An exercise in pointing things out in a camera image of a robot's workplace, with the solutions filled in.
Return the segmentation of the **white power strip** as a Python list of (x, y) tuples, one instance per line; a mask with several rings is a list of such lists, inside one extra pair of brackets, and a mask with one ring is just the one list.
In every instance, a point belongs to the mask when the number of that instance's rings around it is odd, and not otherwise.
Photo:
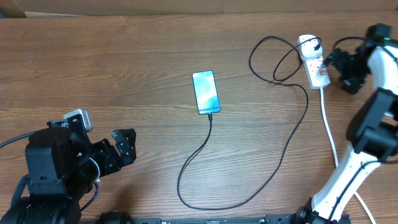
[(308, 83), (312, 90), (319, 90), (330, 84), (330, 78), (325, 67), (322, 67), (323, 57), (303, 62)]

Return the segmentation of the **white wall charger plug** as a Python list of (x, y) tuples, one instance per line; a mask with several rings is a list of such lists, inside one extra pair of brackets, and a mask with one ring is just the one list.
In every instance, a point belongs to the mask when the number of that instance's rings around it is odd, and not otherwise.
[(301, 35), (297, 40), (301, 59), (307, 61), (321, 57), (323, 49), (320, 42), (321, 40), (314, 35)]

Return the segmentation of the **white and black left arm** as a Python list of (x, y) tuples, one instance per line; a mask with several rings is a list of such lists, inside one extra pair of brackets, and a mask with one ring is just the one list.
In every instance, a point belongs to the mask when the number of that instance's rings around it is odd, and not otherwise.
[(79, 116), (49, 121), (29, 135), (25, 158), (29, 173), (14, 191), (1, 223), (78, 223), (81, 198), (98, 191), (101, 177), (136, 160), (136, 132), (117, 129), (92, 143)]

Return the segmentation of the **brown cardboard backdrop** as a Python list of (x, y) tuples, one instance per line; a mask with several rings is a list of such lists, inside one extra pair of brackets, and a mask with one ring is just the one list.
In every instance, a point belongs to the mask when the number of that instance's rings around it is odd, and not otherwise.
[(9, 17), (29, 14), (117, 16), (395, 9), (397, 0), (1, 0), (1, 12)]

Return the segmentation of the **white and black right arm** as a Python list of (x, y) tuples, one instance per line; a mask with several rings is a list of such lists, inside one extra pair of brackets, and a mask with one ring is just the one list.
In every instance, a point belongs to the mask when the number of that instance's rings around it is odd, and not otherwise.
[(328, 182), (282, 223), (350, 223), (343, 214), (346, 204), (372, 171), (397, 154), (397, 125), (383, 121), (385, 116), (397, 119), (397, 41), (390, 35), (388, 25), (370, 26), (355, 54), (333, 47), (326, 58), (315, 36), (298, 38), (311, 89), (330, 83), (326, 68), (332, 65), (344, 91), (356, 94), (371, 75), (374, 92), (351, 120), (348, 147)]

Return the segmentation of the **Samsung Galaxy smartphone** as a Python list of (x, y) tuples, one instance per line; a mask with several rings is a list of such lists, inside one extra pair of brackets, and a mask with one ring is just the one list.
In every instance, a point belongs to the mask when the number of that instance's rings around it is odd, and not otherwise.
[(192, 74), (198, 114), (213, 114), (221, 111), (220, 101), (212, 70)]

